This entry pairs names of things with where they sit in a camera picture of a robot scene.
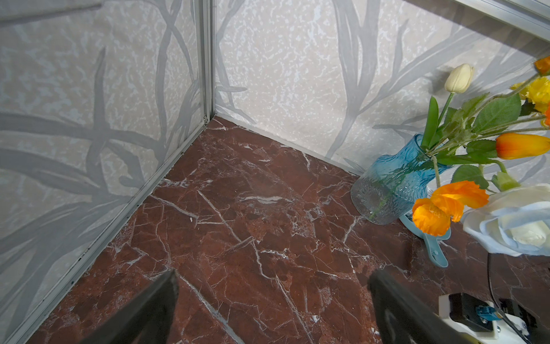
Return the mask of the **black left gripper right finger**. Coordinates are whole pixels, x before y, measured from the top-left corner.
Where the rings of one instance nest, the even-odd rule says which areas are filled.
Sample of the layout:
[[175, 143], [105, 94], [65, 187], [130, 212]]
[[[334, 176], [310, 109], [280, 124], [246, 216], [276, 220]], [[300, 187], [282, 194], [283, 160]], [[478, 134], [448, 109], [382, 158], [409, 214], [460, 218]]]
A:
[[383, 343], [467, 343], [391, 274], [377, 269], [368, 280]]

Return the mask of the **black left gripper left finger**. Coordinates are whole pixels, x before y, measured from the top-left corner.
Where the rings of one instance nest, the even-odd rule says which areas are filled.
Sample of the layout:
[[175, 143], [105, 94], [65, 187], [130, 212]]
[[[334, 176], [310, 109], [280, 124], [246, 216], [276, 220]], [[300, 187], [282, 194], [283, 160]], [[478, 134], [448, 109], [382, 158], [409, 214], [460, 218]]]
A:
[[171, 269], [144, 289], [82, 343], [166, 343], [178, 300]]

